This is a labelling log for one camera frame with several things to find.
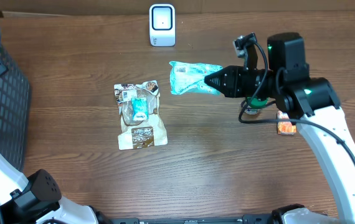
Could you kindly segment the green lid jar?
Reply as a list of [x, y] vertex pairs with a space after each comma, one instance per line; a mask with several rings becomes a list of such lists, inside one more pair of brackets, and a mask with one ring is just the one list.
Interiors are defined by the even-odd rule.
[[268, 98], [266, 98], [264, 100], [263, 99], [254, 98], [251, 101], [251, 103], [249, 103], [249, 99], [250, 99], [250, 97], [245, 98], [245, 101], [244, 101], [244, 103], [247, 104], [247, 107], [246, 107], [244, 113], [246, 113], [248, 115], [256, 115], [256, 114], [258, 114], [259, 112], [261, 112], [261, 110], [268, 103]]

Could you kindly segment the teal tissue pack wrapper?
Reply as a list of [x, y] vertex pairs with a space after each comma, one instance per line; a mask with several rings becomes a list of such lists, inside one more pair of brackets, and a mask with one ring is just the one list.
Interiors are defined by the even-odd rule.
[[220, 94], [215, 88], [205, 84], [204, 79], [207, 75], [222, 70], [223, 67], [221, 65], [177, 61], [170, 61], [169, 64], [172, 66], [170, 72], [172, 95], [183, 95], [186, 93]]

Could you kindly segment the orange tissue pack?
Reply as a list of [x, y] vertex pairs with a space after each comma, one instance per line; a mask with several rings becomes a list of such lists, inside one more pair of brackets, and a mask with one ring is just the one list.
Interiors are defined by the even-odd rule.
[[[289, 119], [287, 113], [282, 111], [277, 112], [277, 119]], [[277, 123], [277, 134], [280, 135], [294, 135], [296, 133], [296, 126], [289, 121], [278, 122]]]

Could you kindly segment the small teal tissue pack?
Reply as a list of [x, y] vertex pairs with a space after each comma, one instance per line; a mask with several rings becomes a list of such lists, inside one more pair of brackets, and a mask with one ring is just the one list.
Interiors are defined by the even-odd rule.
[[148, 102], [146, 97], [137, 97], [131, 99], [133, 121], [144, 121], [148, 119]]

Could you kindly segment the brown snack pouch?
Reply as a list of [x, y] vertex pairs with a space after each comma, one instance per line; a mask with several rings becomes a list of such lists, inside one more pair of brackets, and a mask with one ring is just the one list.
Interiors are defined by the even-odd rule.
[[[156, 80], [141, 84], [114, 85], [115, 100], [120, 115], [121, 134], [118, 135], [120, 150], [141, 149], [163, 146], [168, 143], [168, 135], [159, 115], [159, 85]], [[148, 119], [133, 121], [132, 98], [146, 97]]]

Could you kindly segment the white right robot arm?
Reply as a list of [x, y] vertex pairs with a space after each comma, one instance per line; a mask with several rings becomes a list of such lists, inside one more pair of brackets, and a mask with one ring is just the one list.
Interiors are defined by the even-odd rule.
[[207, 85], [228, 98], [241, 98], [245, 111], [255, 99], [270, 99], [288, 115], [313, 151], [333, 193], [338, 218], [302, 205], [273, 211], [273, 223], [355, 223], [355, 143], [340, 99], [325, 78], [310, 76], [305, 43], [296, 32], [270, 36], [267, 48], [255, 34], [233, 42], [242, 66], [230, 65], [205, 77]]

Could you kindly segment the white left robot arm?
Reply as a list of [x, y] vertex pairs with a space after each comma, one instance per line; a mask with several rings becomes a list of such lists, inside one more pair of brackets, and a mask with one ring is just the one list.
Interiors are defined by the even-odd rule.
[[0, 223], [109, 223], [62, 196], [46, 170], [22, 173], [30, 105], [29, 82], [0, 46]]

